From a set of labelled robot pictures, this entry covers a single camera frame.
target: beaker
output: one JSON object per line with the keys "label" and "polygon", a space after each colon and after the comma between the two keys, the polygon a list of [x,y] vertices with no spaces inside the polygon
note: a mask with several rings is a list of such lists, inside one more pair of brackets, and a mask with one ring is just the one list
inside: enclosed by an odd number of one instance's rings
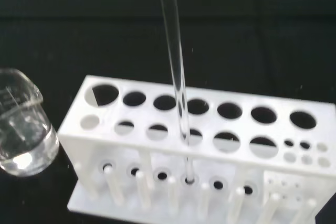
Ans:
{"label": "beaker", "polygon": [[42,94],[16,69],[0,69],[0,167],[15,176],[44,170],[59,142],[44,113]]}

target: beaker rim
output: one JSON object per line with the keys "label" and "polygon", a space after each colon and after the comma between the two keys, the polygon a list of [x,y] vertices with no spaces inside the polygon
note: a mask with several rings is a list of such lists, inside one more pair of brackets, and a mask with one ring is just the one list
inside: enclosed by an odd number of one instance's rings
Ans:
{"label": "beaker rim", "polygon": [[24,107],[29,107],[32,105],[40,104],[43,102],[43,96],[40,92],[40,90],[36,87],[36,85],[20,70],[15,68],[3,68],[0,69],[0,76],[2,74],[12,74],[17,75],[21,78],[20,81],[24,82],[24,85],[26,85],[29,89],[33,91],[34,95],[31,95],[29,100],[20,103],[18,106],[14,106],[11,109],[5,111],[4,113],[0,114],[0,120],[6,118],[7,116],[11,115],[12,113],[16,112],[17,110],[20,110]]}

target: test tube rack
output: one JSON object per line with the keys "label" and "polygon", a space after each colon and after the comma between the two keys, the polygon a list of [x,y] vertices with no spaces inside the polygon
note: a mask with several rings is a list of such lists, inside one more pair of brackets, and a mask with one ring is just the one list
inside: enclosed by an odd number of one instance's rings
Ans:
{"label": "test tube rack", "polygon": [[[150,224],[314,224],[336,191],[333,104],[87,76],[59,131],[68,208]],[[193,160],[194,183],[184,158]]]}

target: black cloth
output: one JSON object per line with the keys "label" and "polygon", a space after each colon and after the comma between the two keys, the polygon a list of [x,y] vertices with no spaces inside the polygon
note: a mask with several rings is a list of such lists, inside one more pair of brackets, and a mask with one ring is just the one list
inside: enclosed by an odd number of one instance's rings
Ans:
{"label": "black cloth", "polygon": [[[178,0],[187,86],[335,103],[335,2]],[[160,0],[0,0],[0,67],[35,82],[56,129],[87,74],[172,83]],[[67,210],[76,180],[62,148],[39,175],[0,171],[0,222],[117,223]]]}

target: large round hole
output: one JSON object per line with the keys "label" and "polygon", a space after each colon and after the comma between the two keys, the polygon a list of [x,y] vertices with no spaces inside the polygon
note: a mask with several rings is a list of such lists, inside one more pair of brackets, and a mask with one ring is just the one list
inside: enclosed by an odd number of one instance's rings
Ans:
{"label": "large round hole", "polygon": [[285,140],[285,145],[286,145],[287,147],[293,147],[293,146],[294,146],[294,143],[293,143],[292,140],[290,140],[290,139],[286,139],[286,140]]}
{"label": "large round hole", "polygon": [[123,103],[128,106],[139,106],[144,103],[146,96],[141,92],[131,92],[125,95]]}
{"label": "large round hole", "polygon": [[167,135],[168,129],[161,124],[155,124],[147,130],[147,136],[150,140],[162,140],[166,138]]}
{"label": "large round hole", "polygon": [[217,108],[218,114],[227,119],[236,119],[243,113],[241,108],[234,103],[223,103]]}
{"label": "large round hole", "polygon": [[134,124],[130,121],[120,122],[114,127],[114,131],[121,136],[129,134],[133,129]]}
{"label": "large round hole", "polygon": [[195,146],[201,143],[203,137],[202,134],[196,129],[190,129],[190,138],[189,138],[189,145]]}
{"label": "large round hole", "polygon": [[214,182],[214,188],[215,188],[216,190],[222,190],[222,189],[223,189],[223,183],[220,182],[220,181],[218,181],[218,180],[216,180],[216,181]]}
{"label": "large round hole", "polygon": [[204,114],[209,110],[209,105],[201,99],[193,99],[188,101],[188,111],[194,115]]}
{"label": "large round hole", "polygon": [[306,112],[293,112],[291,113],[289,118],[293,124],[302,129],[312,129],[316,126],[316,120],[313,118],[312,115]]}
{"label": "large round hole", "polygon": [[231,132],[220,132],[213,139],[214,146],[221,152],[235,152],[240,147],[239,138]]}
{"label": "large round hole", "polygon": [[320,157],[318,163],[321,167],[327,168],[330,166],[330,161],[325,157]]}
{"label": "large round hole", "polygon": [[93,107],[104,106],[112,103],[119,95],[119,90],[109,84],[102,84],[90,88],[85,93],[85,100]]}
{"label": "large round hole", "polygon": [[244,186],[245,194],[251,195],[253,193],[253,189],[250,186]]}
{"label": "large round hole", "polygon": [[283,158],[285,159],[285,161],[288,163],[294,163],[296,161],[296,156],[294,153],[286,152],[283,156],[284,156]]}
{"label": "large round hole", "polygon": [[99,124],[99,118],[96,115],[87,115],[80,121],[80,126],[85,130],[92,130]]}
{"label": "large round hole", "polygon": [[249,144],[251,152],[260,158],[275,157],[278,153],[278,148],[275,143],[264,136],[256,137]]}
{"label": "large round hole", "polygon": [[306,141],[302,141],[302,142],[300,143],[300,146],[301,146],[303,149],[305,149],[305,150],[309,150],[309,148],[310,148],[310,143],[308,143],[308,142],[306,142]]}
{"label": "large round hole", "polygon": [[175,98],[170,95],[162,95],[154,100],[154,107],[156,107],[158,110],[171,110],[175,106]]}
{"label": "large round hole", "polygon": [[274,123],[277,119],[274,111],[266,107],[257,107],[251,111],[251,116],[259,123]]}

